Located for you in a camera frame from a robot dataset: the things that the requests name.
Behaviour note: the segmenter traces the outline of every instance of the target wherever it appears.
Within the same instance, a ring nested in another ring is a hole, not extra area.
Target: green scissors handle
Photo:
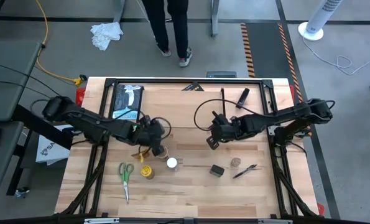
[[[126,164],[125,162],[120,163],[118,166],[118,175],[121,177],[121,181],[127,182],[129,180],[129,174],[134,171],[134,164]]]

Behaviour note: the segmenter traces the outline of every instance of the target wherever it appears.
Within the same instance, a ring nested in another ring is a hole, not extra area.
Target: wooden tabletop
[[[105,78],[100,77],[91,77],[88,80],[82,104],[84,108],[96,113],[99,111],[104,81]],[[293,106],[287,79],[273,79],[273,83],[278,108]],[[221,87],[224,88],[225,98],[232,101],[238,101],[244,88],[249,88],[244,106],[263,113],[261,96],[256,86],[202,84],[204,91],[181,91],[188,84],[136,85],[145,87],[141,110],[151,118],[161,116],[171,122],[172,132],[162,144],[169,149],[170,157],[177,158],[179,168],[178,171],[172,172],[166,168],[164,162],[150,156],[145,159],[144,165],[155,170],[155,177],[147,180],[140,174],[142,164],[131,157],[131,154],[137,152],[137,146],[128,146],[111,138],[103,174],[99,214],[108,212],[110,217],[138,218],[269,218],[273,213],[279,215],[266,132],[244,141],[221,143],[221,146],[213,151],[206,143],[210,133],[197,129],[193,123],[197,106],[206,100],[220,98]],[[222,104],[218,101],[211,102],[200,109],[197,122],[201,127],[206,128],[211,124],[213,110],[222,112]],[[229,118],[246,113],[226,104],[226,115]],[[300,139],[294,139],[294,142],[302,145]],[[293,146],[288,146],[287,150],[294,188],[310,209],[318,213],[305,154]],[[82,188],[90,152],[89,143],[72,147],[56,212],[67,208]],[[241,159],[237,168],[230,166],[234,157]],[[120,162],[131,162],[135,166],[128,184],[129,204],[126,203],[123,185],[118,176]],[[222,177],[218,178],[209,173],[213,164],[225,168]],[[257,164],[261,169],[250,171],[233,180],[234,175],[251,164]],[[287,210],[290,211],[288,194],[284,187],[283,192]],[[92,198],[91,190],[87,209],[91,207]]]

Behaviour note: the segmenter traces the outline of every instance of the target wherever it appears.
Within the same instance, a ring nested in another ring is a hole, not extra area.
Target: sneaker
[[[180,58],[179,59],[179,66],[180,67],[186,67],[190,63],[190,59],[192,58],[193,53],[190,47],[187,48],[187,56],[185,58]]]
[[[171,56],[171,51],[170,51],[170,49],[167,49],[167,50],[161,50],[161,49],[159,48],[159,50],[161,51],[161,54],[162,54],[164,57],[169,57],[169,56]]]

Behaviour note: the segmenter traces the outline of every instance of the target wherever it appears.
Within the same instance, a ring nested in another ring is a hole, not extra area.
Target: gray floor
[[[71,0],[40,1],[48,16],[55,17],[112,17],[112,1]],[[135,0],[127,0],[126,18],[143,18]],[[278,19],[274,0],[221,0],[222,19]],[[307,20],[320,0],[282,0],[287,19]],[[191,19],[208,18],[209,1],[190,0],[188,16]],[[0,15],[41,16],[34,0],[7,0]],[[345,0],[332,20],[370,20],[370,0]],[[122,76],[122,77],[204,77],[210,70],[232,70],[239,77],[247,76],[243,42],[239,24],[220,24],[221,32],[215,39],[209,36],[209,24],[189,24],[190,45],[195,52],[191,65],[177,67],[175,42],[171,24],[168,25],[173,57],[162,58],[154,44],[146,23],[121,24],[124,36],[111,42],[105,52],[91,44],[90,28],[93,23],[50,22],[50,36],[41,61],[45,68],[66,77]],[[295,54],[306,93],[336,100],[335,118],[329,124],[317,127],[321,147],[336,201],[342,219],[370,222],[370,66],[349,77],[310,53],[297,34],[297,26],[289,26]],[[0,21],[0,40],[42,41],[43,22]],[[325,36],[311,46],[321,56],[334,61],[338,54],[350,57],[354,67],[370,60],[370,26],[326,26]],[[75,96],[75,87],[50,78],[38,70],[37,77],[61,94]],[[28,86],[52,96],[38,83]],[[29,106],[38,99],[35,93],[25,91],[21,104]],[[305,140],[310,172],[318,202],[326,204],[317,163],[309,140]],[[6,175],[0,191],[0,218],[30,217],[53,213],[62,181],[63,169],[37,169],[24,178],[24,185],[32,188],[26,199],[4,196]]]

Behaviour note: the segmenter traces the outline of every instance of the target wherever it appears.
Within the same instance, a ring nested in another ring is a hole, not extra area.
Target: crumpled towel
[[[106,50],[110,40],[120,40],[120,35],[124,34],[118,22],[93,25],[91,32],[93,33],[92,44],[100,50]]]

